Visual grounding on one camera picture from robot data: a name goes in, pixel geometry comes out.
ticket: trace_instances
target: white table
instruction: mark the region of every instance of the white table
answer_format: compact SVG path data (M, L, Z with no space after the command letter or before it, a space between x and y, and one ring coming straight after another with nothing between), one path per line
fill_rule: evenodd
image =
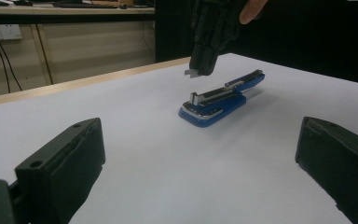
M186 62L0 97L0 178L13 182L15 166L46 142L99 117L107 161L71 223L350 223L295 154L305 116L358 134L358 83L234 54L219 57L211 76L190 79ZM255 69L266 79L213 126L178 117L192 91Z

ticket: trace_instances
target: stapler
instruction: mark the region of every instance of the stapler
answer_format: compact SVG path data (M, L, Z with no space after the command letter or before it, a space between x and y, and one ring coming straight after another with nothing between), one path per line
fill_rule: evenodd
M209 76L219 51L240 34L241 10L247 0L196 0L191 29L195 46L191 55L190 77Z
M261 70L256 70L229 81L223 88L200 95L193 92L190 100L180 108L179 116L198 127L208 127L246 104L246 97L242 93L260 83L264 77Z

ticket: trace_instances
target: wall socket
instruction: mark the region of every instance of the wall socket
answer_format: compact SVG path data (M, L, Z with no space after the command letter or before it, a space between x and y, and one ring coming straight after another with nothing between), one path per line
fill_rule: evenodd
M20 26L18 24L0 25L0 40L22 39Z

